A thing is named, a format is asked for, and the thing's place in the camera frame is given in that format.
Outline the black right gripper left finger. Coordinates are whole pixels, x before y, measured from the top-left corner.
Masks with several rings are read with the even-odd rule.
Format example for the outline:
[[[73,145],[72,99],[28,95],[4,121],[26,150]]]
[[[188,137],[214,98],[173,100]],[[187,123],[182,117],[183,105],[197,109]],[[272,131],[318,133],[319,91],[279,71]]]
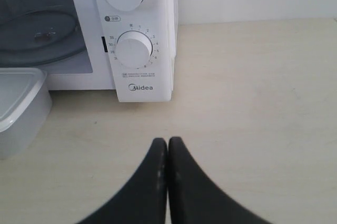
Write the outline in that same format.
[[[155,138],[131,178],[80,223],[165,223],[167,144]]]

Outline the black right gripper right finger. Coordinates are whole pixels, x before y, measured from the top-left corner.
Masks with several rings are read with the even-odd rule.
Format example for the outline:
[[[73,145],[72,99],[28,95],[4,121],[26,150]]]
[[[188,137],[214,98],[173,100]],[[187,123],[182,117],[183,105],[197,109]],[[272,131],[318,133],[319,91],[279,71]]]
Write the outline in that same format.
[[[180,137],[168,143],[168,197],[171,223],[266,223],[222,191]]]

